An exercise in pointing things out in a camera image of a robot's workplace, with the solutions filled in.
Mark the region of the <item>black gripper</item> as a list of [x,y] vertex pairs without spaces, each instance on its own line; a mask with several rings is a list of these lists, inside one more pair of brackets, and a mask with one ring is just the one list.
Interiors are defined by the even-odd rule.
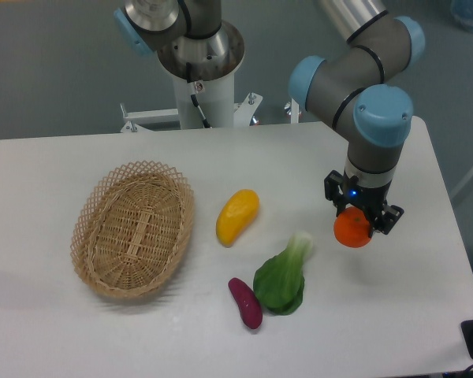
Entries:
[[338,171],[331,171],[324,179],[325,197],[336,208],[336,217],[345,211],[347,206],[360,209],[370,222],[369,236],[375,232],[388,235],[404,210],[386,201],[391,183],[380,187],[362,187],[356,176],[348,178]]

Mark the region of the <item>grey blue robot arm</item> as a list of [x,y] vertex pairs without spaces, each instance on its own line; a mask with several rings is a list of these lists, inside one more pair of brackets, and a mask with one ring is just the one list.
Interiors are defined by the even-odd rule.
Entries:
[[[371,233],[388,234],[403,215],[386,196],[411,130],[413,104],[389,79],[413,65],[425,48],[421,27],[393,17],[380,1],[323,1],[320,6],[348,44],[336,61],[304,58],[289,77],[289,95],[348,142],[343,172],[324,180],[338,211],[363,212]],[[184,128],[232,126],[231,79],[244,58],[238,30],[222,19],[218,1],[127,1],[114,12],[138,54],[157,54],[178,84]]]

